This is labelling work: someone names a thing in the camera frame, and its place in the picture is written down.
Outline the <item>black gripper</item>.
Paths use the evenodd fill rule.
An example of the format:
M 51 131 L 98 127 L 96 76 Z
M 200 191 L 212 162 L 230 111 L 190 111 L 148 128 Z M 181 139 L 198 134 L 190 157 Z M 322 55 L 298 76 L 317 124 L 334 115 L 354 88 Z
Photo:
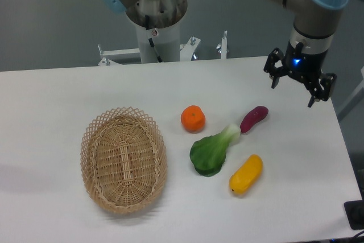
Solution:
M 274 48 L 268 55 L 263 70 L 272 80 L 271 88 L 274 89 L 278 85 L 281 77 L 288 76 L 301 83 L 308 83 L 307 90 L 311 95 L 309 108 L 315 102 L 328 101 L 337 80 L 335 73 L 321 71 L 328 50 L 316 54 L 301 51 L 297 55 L 295 49 L 291 42 L 288 42 L 285 55 L 279 48 Z

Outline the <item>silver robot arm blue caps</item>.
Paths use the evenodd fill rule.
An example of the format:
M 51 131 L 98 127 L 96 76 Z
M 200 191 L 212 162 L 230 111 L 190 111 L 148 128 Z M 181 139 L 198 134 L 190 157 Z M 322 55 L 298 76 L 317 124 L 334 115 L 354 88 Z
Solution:
M 187 0 L 103 0 L 115 13 L 125 13 L 134 24 L 143 63 L 180 61 L 179 23 Z M 286 51 L 274 49 L 264 71 L 272 86 L 288 76 L 310 93 L 310 104 L 330 98 L 336 82 L 321 69 L 343 9 L 349 0 L 272 0 L 295 14 Z

